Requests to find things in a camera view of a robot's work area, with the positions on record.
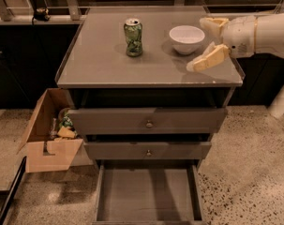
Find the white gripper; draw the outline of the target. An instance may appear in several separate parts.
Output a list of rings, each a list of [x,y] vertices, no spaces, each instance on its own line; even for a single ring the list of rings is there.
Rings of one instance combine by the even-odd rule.
[[[212,68],[224,62],[229,55],[232,58],[252,56],[255,44],[255,22],[254,16],[239,17],[231,21],[228,18],[200,18],[201,28],[215,38],[218,38],[222,31],[225,45],[216,45],[211,42],[201,55],[187,63],[187,71],[200,72]]]

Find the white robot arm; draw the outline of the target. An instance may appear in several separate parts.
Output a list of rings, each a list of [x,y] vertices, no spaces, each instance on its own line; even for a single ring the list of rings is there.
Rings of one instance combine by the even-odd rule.
[[[284,58],[284,13],[267,16],[201,18],[201,28],[219,40],[187,64],[187,71],[200,72],[215,67],[228,57],[246,58],[270,53]]]

